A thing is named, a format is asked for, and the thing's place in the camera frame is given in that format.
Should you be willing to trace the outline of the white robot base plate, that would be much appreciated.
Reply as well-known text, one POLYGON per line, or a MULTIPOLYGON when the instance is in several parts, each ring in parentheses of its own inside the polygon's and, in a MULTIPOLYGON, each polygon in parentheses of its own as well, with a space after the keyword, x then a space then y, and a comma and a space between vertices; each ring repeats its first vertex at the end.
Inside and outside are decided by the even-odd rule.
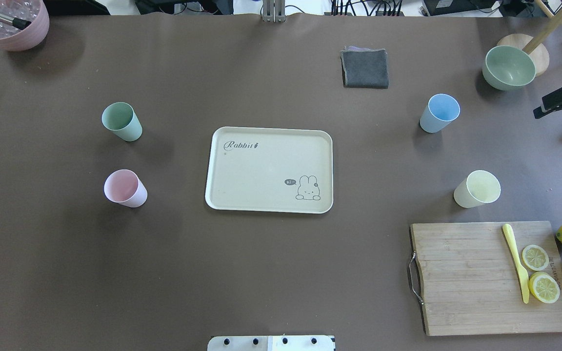
POLYGON ((212 337, 208 351, 335 351, 329 335, 248 335, 212 337))

